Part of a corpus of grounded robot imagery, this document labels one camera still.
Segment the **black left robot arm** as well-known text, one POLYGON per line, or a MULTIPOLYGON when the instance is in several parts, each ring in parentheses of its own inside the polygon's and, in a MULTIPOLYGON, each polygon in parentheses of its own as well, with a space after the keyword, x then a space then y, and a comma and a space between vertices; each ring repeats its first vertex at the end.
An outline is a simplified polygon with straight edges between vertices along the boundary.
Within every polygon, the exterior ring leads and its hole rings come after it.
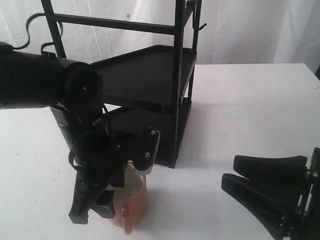
POLYGON ((50 107, 56 113, 76 171, 69 212, 75 224, 87 224, 89 210, 114 218, 115 188, 124 187, 128 163, 137 175, 149 174, 159 147, 160 132, 153 127, 139 135, 112 128, 102 89, 102 77, 87 63, 0 44, 0 107, 50 107))

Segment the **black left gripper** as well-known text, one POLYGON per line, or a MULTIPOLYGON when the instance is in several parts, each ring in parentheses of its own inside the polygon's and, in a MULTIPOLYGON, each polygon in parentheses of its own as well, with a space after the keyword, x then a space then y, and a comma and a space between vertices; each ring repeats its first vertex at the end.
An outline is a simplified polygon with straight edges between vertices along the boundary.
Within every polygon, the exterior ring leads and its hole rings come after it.
POLYGON ((93 210, 104 219, 115 217, 114 190, 123 187, 127 164, 138 176, 151 173, 156 161, 161 133, 147 127, 139 134, 117 131, 83 133, 72 146, 68 160, 76 170, 69 218, 73 224, 88 224, 93 210))

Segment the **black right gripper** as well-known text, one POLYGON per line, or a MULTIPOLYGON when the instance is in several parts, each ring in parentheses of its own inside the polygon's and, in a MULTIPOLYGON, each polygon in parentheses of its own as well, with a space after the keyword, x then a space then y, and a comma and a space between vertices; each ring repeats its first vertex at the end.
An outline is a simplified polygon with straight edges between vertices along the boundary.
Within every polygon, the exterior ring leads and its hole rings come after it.
POLYGON ((243 177, 223 174, 221 189, 253 214, 275 240, 285 237, 318 240, 320 149, 314 149, 309 168, 307 160, 302 155, 285 158, 236 155, 233 170, 243 177), (300 184, 302 195, 299 187, 272 186, 300 184))

